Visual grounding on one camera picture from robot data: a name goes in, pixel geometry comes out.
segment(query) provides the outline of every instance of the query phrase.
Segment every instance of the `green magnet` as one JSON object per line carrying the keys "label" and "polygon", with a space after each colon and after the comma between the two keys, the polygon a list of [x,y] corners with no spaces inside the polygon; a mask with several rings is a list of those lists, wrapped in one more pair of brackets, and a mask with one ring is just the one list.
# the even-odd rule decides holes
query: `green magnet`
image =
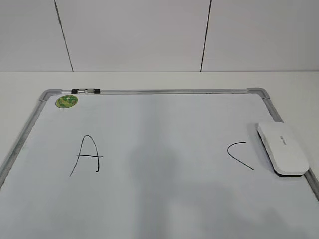
{"label": "green magnet", "polygon": [[55,102],[55,105],[59,108],[69,108],[74,106],[78,102],[78,98],[74,95],[61,96]]}

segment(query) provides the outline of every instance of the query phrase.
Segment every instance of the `whiteboard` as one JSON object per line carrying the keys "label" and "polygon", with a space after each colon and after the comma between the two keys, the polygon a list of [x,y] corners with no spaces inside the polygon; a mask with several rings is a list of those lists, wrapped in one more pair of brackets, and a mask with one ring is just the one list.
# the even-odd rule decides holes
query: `whiteboard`
{"label": "whiteboard", "polygon": [[60,96],[0,190],[1,238],[318,238],[305,177],[277,176],[257,136],[259,95]]}

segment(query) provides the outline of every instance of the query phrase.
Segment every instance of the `table surface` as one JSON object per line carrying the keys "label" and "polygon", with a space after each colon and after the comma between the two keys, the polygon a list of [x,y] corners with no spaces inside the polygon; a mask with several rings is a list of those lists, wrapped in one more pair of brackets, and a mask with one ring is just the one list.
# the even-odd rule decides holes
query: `table surface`
{"label": "table surface", "polygon": [[47,89],[264,88],[319,178],[319,72],[0,72],[0,164]]}

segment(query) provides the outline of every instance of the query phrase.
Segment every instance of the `white wall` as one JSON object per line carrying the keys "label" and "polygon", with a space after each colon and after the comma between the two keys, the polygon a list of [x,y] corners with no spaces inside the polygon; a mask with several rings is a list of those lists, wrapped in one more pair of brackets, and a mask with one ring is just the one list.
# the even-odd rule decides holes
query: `white wall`
{"label": "white wall", "polygon": [[53,0],[0,1],[0,71],[71,71]]}
{"label": "white wall", "polygon": [[319,70],[319,0],[213,0],[203,71]]}
{"label": "white wall", "polygon": [[[210,0],[57,0],[75,71],[200,71]],[[319,70],[319,0],[212,0],[203,71]],[[70,71],[54,0],[0,1],[0,71]]]}
{"label": "white wall", "polygon": [[58,0],[75,71],[199,71],[210,0]]}

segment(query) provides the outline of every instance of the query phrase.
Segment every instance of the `white eraser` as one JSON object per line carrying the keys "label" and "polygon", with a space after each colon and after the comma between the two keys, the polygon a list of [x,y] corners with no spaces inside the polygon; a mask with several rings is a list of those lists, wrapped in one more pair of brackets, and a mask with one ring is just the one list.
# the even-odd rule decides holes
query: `white eraser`
{"label": "white eraser", "polygon": [[278,175],[301,176],[308,171],[308,160],[286,124],[262,122],[257,131]]}

